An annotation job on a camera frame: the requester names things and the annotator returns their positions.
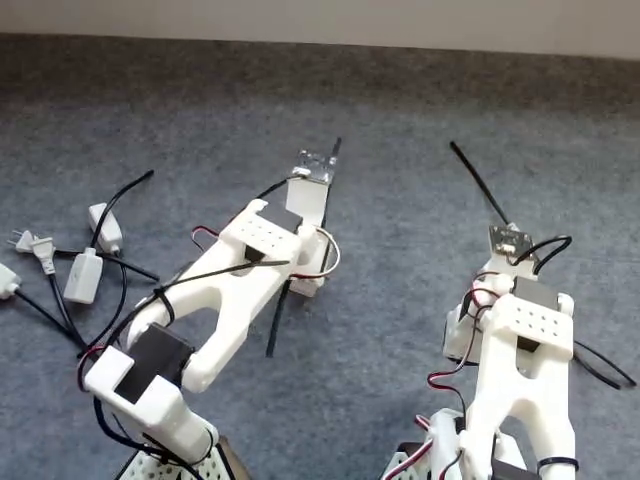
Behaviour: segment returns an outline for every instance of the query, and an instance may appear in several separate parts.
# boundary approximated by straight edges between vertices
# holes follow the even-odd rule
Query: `power plug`
[[[20,277],[13,270],[0,263],[0,300],[13,296],[20,282]]]
[[[71,302],[90,305],[96,298],[102,277],[102,258],[96,256],[95,248],[85,248],[76,256],[64,289],[64,298]]]
[[[94,232],[106,206],[106,203],[98,203],[89,207],[89,223]],[[112,255],[122,249],[122,230],[120,230],[120,225],[118,225],[118,221],[112,211],[109,211],[105,217],[98,236],[98,243],[102,250]]]

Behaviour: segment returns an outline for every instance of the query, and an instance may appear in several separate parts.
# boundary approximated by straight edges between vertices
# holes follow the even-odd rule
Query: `black wire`
[[[98,421],[98,425],[100,426],[104,434],[110,439],[118,442],[121,445],[124,445],[125,447],[133,448],[135,450],[140,450],[146,453],[147,455],[158,455],[161,458],[168,458],[170,460],[173,460],[175,463],[178,464],[178,466],[180,466],[181,468],[189,472],[189,474],[192,475],[196,480],[204,480],[202,476],[200,476],[200,474],[196,471],[195,468],[193,468],[187,461],[183,460],[172,451],[167,449],[149,447],[143,443],[133,441],[130,438],[127,438],[125,436],[122,436],[114,432],[104,417],[104,411],[102,410],[102,402],[97,397],[93,397],[93,410],[96,414],[96,420]]]
[[[113,420],[116,422],[116,425],[118,425],[118,428],[120,429],[122,434],[133,442],[134,441],[133,438],[131,438],[131,435],[129,435],[127,430],[124,428],[124,426],[122,425],[122,422],[120,421],[120,419],[118,417],[116,417],[116,414],[112,413],[111,416],[113,417]]]
[[[75,251],[75,250],[59,250],[56,249],[56,251],[54,252],[54,255],[59,255],[61,257],[68,257],[68,258],[74,258],[76,255],[81,254],[82,252],[79,251]],[[160,277],[158,275],[156,275],[155,273],[149,272],[148,270],[145,270],[142,267],[139,267],[127,260],[124,260],[123,258],[117,257],[115,255],[111,255],[109,253],[104,253],[104,252],[96,252],[96,256],[100,257],[100,258],[104,258],[106,261],[108,262],[112,262],[112,263],[117,263],[119,265],[123,265],[126,268],[128,268],[129,270],[139,273],[140,275],[150,278],[151,280],[153,280],[154,282],[157,282],[160,280]]]
[[[272,266],[278,266],[278,265],[286,265],[287,263],[289,263],[289,262],[286,261],[286,260],[277,260],[277,261],[269,261],[269,262],[249,262],[249,263],[244,263],[242,265],[234,265],[232,267],[223,268],[222,270],[216,270],[216,271],[209,272],[209,273],[203,273],[201,275],[196,275],[194,277],[183,278],[181,280],[176,280],[176,281],[167,283],[166,285],[163,285],[163,286],[159,287],[159,290],[156,289],[153,292],[152,295],[147,297],[136,308],[134,308],[133,311],[131,311],[131,313],[129,313],[129,315],[127,315],[112,330],[111,335],[109,335],[109,338],[107,339],[105,345],[107,345],[107,346],[108,345],[113,345],[113,343],[122,334],[122,332],[127,327],[127,325],[129,325],[142,310],[144,310],[146,307],[148,307],[151,303],[153,303],[154,301],[156,301],[159,298],[158,297],[158,291],[163,291],[164,292],[164,291],[168,290],[169,288],[171,288],[171,287],[173,287],[175,285],[179,285],[181,283],[190,282],[192,280],[198,280],[198,279],[201,279],[201,278],[213,277],[215,275],[222,275],[223,273],[237,272],[239,270],[245,270],[247,268],[253,268],[253,267],[272,267]]]
[[[533,254],[534,252],[537,252],[538,250],[540,250],[542,247],[546,247],[547,245],[551,245],[553,243],[558,243],[558,242],[562,242],[562,244],[559,245],[558,247],[556,247],[555,249],[553,249],[551,251],[551,253],[549,253],[546,257],[544,257],[542,260],[540,260],[540,261],[538,261],[538,263],[536,263],[536,266],[533,268],[533,273],[535,275],[538,275],[538,273],[540,273],[540,270],[542,269],[542,267],[544,267],[545,264],[547,262],[549,262],[549,260],[551,260],[553,257],[558,255],[560,252],[566,250],[567,247],[569,245],[571,245],[571,242],[573,242],[573,237],[571,237],[569,235],[558,235],[557,237],[548,238],[546,240],[538,242],[534,246],[532,246],[531,248],[529,248],[526,251],[524,251],[518,258],[516,258],[511,263],[511,265],[514,265],[514,266],[518,265],[520,262],[522,262],[522,261],[526,260],[527,258],[529,258],[531,256],[531,254]]]
[[[469,171],[473,179],[478,184],[478,187],[480,187],[480,190],[482,190],[482,193],[484,193],[484,196],[487,197],[487,200],[489,200],[489,203],[491,203],[491,206],[494,208],[496,213],[500,216],[504,224],[509,225],[510,222],[509,222],[509,219],[507,218],[507,215],[504,213],[504,210],[502,210],[502,208],[500,207],[496,199],[493,197],[491,190],[489,190],[489,187],[487,187],[487,184],[484,183],[484,180],[482,179],[478,171],[475,169],[475,167],[471,164],[467,156],[462,152],[462,150],[460,150],[460,147],[458,147],[456,142],[453,142],[453,141],[449,142],[449,147],[451,147],[451,150],[453,150],[453,153],[457,155],[457,157],[460,159],[462,164],[467,168],[467,170]]]
[[[106,220],[107,215],[111,211],[113,206],[118,202],[118,200],[120,200],[120,197],[122,197],[125,193],[127,193],[129,190],[131,190],[133,187],[135,187],[139,183],[142,183],[146,179],[151,178],[151,176],[153,176],[153,173],[154,173],[153,170],[149,170],[141,177],[135,179],[133,182],[128,183],[127,185],[122,187],[120,190],[116,192],[116,194],[113,197],[111,197],[111,200],[109,200],[109,202],[107,203],[107,206],[102,211],[102,215],[100,215],[100,219],[96,224],[96,228],[93,232],[93,237],[91,237],[91,243],[89,243],[89,246],[91,248],[95,248],[96,243],[98,243],[98,238],[100,237],[100,231],[102,230],[102,225],[104,224],[104,221]]]
[[[49,285],[51,286],[53,297],[56,301],[56,305],[58,306],[58,310],[60,311],[60,314],[64,319],[67,330],[69,330],[69,333],[73,336],[77,344],[81,346],[81,349],[85,351],[87,349],[87,343],[82,338],[82,335],[80,335],[80,332],[78,332],[75,323],[73,323],[73,320],[69,315],[67,306],[65,305],[64,299],[62,298],[62,293],[60,292],[60,285],[58,285],[56,274],[52,273],[50,275],[47,275],[47,278],[49,279]]]
[[[549,465],[555,465],[557,463],[565,463],[567,465],[571,465],[576,469],[576,472],[580,470],[580,464],[575,458],[571,457],[547,457],[543,458],[538,462],[537,474],[540,475],[540,469],[542,467],[548,467]]]
[[[80,345],[77,340],[75,339],[75,337],[69,332],[69,330],[67,330],[65,328],[64,325],[62,325],[62,323],[60,323],[60,321],[55,318],[53,316],[52,313],[50,313],[47,309],[45,309],[42,305],[40,305],[38,302],[36,302],[34,299],[32,299],[31,297],[29,297],[27,294],[25,294],[23,291],[21,291],[20,289],[15,291],[15,295],[16,297],[24,300],[27,304],[31,305],[33,308],[35,308],[38,312],[40,312],[47,320],[49,320],[51,322],[51,324],[56,328],[56,330],[58,330],[62,335],[64,335],[66,338],[68,338],[69,340],[71,340],[74,345],[76,345],[78,348],[82,349],[82,345]]]
[[[113,314],[113,317],[111,317],[111,320],[109,320],[109,323],[107,323],[102,331],[89,342],[89,345],[87,345],[87,349],[93,347],[100,340],[102,340],[102,337],[104,337],[109,332],[109,330],[111,330],[111,327],[115,325],[115,323],[118,321],[118,317],[120,317],[120,314],[122,313],[124,304],[127,301],[127,290],[129,289],[129,281],[127,279],[127,269],[124,265],[120,265],[120,272],[122,274],[122,293],[120,294],[120,301],[118,302],[116,311]]]
[[[462,457],[462,450],[458,452],[458,455],[456,455],[456,458],[454,458],[451,462],[449,462],[449,464],[446,467],[444,467],[444,470],[440,472],[440,478],[438,478],[438,480],[442,478],[446,478],[447,472],[451,469],[451,467],[453,467],[456,463],[460,461],[461,457]]]
[[[273,314],[273,320],[271,322],[271,331],[269,332],[269,341],[267,342],[267,351],[265,355],[269,358],[273,357],[273,352],[276,349],[276,339],[278,337],[278,328],[280,327],[280,319],[282,318],[282,312],[284,311],[285,300],[289,294],[289,288],[291,287],[291,279],[288,279],[282,285],[280,290],[280,296],[278,297],[278,303],[276,304],[276,311]]]
[[[620,367],[618,367],[615,363],[613,363],[611,360],[609,360],[600,352],[589,347],[588,345],[585,345],[582,342],[579,342],[578,340],[574,340],[573,343],[575,343],[579,347],[582,347],[588,352],[595,355],[597,358],[599,358],[604,363],[606,363],[611,368],[613,368],[616,372],[618,372],[626,380],[626,384],[621,385],[620,383],[616,382],[615,380],[611,379],[605,374],[598,372],[591,364],[589,364],[586,360],[584,360],[578,352],[574,352],[573,358],[578,363],[578,365],[580,365],[582,368],[584,368],[587,372],[589,372],[591,375],[593,375],[595,378],[597,378],[601,382],[609,385],[611,388],[615,388],[616,390],[622,390],[623,388],[635,388],[638,385],[636,381],[633,378],[631,378],[631,376],[625,373]]]
[[[287,178],[285,178],[283,180],[280,180],[277,183],[274,183],[269,188],[267,188],[264,192],[261,192],[258,195],[256,195],[256,198],[264,198],[264,197],[266,197],[270,193],[272,193],[275,190],[277,190],[277,189],[283,187],[284,185],[286,185],[289,180],[293,180],[294,178],[304,178],[304,175],[290,175]]]
[[[192,280],[200,280],[201,278],[213,277],[215,275],[221,275],[223,273],[231,273],[237,272],[239,270],[245,270],[247,268],[252,267],[279,267],[281,265],[287,265],[289,263],[288,260],[268,260],[265,262],[249,262],[243,263],[242,265],[234,265],[233,267],[223,268],[222,270],[216,270],[214,272],[203,273],[200,275],[194,275],[193,277],[182,278],[180,280],[176,280],[175,282],[168,283],[162,286],[163,290],[167,290],[168,288],[174,287],[176,285],[180,285],[181,283],[191,282]]]

